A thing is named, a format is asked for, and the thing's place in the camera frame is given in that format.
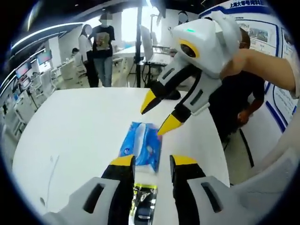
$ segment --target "black pole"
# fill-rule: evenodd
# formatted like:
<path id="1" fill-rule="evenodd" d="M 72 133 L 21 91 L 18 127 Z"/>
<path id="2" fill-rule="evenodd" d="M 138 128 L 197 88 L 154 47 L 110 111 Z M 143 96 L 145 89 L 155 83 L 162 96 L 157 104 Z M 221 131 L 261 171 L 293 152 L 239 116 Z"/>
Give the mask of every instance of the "black pole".
<path id="1" fill-rule="evenodd" d="M 141 23 L 142 23 L 142 9 L 143 2 L 139 1 L 139 7 L 137 8 L 137 23 L 136 23 L 136 42 L 135 42 L 135 75 L 136 75 L 136 86 L 141 87 Z"/>

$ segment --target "robotic arm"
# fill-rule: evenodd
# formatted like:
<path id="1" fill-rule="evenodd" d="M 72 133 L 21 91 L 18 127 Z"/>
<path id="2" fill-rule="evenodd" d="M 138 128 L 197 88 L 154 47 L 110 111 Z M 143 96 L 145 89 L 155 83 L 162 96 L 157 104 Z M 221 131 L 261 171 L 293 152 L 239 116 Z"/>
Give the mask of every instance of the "robotic arm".
<path id="1" fill-rule="evenodd" d="M 208 107 L 209 96 L 221 85 L 219 74 L 239 49 L 241 33 L 236 21 L 220 11 L 213 12 L 211 18 L 213 21 L 198 19 L 173 30 L 178 53 L 147 93 L 141 114 L 158 105 L 189 76 L 198 75 L 160 127 L 159 135 L 180 127 L 190 115 Z"/>

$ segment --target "black t-shirt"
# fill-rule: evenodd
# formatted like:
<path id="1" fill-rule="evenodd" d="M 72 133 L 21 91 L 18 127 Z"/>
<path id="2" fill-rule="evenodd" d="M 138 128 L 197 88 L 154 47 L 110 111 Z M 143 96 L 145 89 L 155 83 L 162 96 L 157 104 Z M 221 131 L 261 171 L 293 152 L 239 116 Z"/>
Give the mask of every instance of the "black t-shirt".
<path id="1" fill-rule="evenodd" d="M 252 73 L 242 71 L 238 75 L 228 76 L 222 85 L 210 96 L 211 108 L 230 110 L 239 113 L 248 104 L 253 93 L 255 99 L 264 99 L 264 80 Z"/>
<path id="2" fill-rule="evenodd" d="M 100 25 L 94 27 L 90 38 L 94 38 L 94 58 L 108 58 L 113 56 L 112 41 L 115 39 L 112 26 L 102 27 Z"/>

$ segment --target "human hand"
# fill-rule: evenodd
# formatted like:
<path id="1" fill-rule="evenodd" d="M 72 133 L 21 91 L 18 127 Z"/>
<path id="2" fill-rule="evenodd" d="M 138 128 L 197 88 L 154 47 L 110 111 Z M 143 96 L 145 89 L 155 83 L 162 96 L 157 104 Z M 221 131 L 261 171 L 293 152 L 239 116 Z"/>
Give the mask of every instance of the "human hand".
<path id="1" fill-rule="evenodd" d="M 233 59 L 223 68 L 221 78 L 239 74 L 246 66 L 249 49 L 239 49 Z"/>
<path id="2" fill-rule="evenodd" d="M 249 116 L 250 116 L 250 113 L 248 112 L 248 110 L 243 110 L 242 112 L 240 112 L 238 114 L 238 121 L 242 125 L 245 125 L 249 121 Z"/>

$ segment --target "blue tissue package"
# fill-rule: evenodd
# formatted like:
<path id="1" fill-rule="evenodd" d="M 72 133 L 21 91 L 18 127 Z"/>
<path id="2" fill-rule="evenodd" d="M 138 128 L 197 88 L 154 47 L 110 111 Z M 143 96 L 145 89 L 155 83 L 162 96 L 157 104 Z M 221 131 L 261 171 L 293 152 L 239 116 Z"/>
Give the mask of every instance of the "blue tissue package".
<path id="1" fill-rule="evenodd" d="M 137 139 L 142 139 L 142 144 L 138 144 Z M 157 172 L 161 143 L 162 136 L 158 135 L 158 129 L 153 124 L 132 122 L 121 146 L 119 156 L 134 154 L 136 157 L 135 165 L 151 165 L 153 170 Z"/>

